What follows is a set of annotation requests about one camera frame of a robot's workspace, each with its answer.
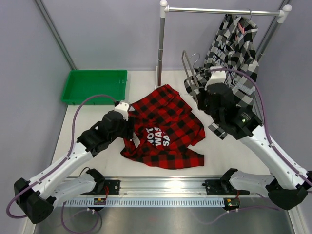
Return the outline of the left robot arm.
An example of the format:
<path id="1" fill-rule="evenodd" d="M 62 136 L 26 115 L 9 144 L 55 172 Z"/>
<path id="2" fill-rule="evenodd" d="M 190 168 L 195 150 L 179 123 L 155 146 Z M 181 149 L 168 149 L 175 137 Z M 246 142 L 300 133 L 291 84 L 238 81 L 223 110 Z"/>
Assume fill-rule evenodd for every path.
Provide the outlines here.
<path id="1" fill-rule="evenodd" d="M 128 114 L 129 104 L 121 102 L 90 129 L 84 131 L 65 155 L 29 180 L 14 183 L 17 205 L 32 223 L 45 220 L 59 204 L 78 195 L 98 195 L 105 187 L 105 177 L 96 169 L 64 182 L 73 171 L 108 148 L 116 138 L 130 139 L 134 118 Z"/>

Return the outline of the red black plaid shirt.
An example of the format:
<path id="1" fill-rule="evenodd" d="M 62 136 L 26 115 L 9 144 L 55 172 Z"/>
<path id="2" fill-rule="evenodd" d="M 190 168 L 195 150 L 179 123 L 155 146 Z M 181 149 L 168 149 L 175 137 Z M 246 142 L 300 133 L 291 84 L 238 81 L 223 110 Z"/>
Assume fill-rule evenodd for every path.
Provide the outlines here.
<path id="1" fill-rule="evenodd" d="M 204 126 L 170 85 L 132 103 L 129 116 L 138 140 L 124 140 L 123 157 L 170 170 L 204 166 L 205 156 L 189 149 L 205 138 Z"/>

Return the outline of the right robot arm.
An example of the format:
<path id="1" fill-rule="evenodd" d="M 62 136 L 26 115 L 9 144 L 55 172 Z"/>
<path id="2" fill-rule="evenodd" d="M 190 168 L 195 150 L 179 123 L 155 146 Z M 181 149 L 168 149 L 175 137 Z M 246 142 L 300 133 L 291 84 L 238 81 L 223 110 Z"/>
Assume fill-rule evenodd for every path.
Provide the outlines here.
<path id="1" fill-rule="evenodd" d="M 220 179 L 227 194 L 248 191 L 268 197 L 283 210 L 300 204 L 312 186 L 312 173 L 299 166 L 273 141 L 268 128 L 249 108 L 234 102 L 232 90 L 223 83 L 200 88 L 198 109 L 210 115 L 225 133 L 248 147 L 266 165 L 270 175 L 255 175 L 230 168 Z"/>

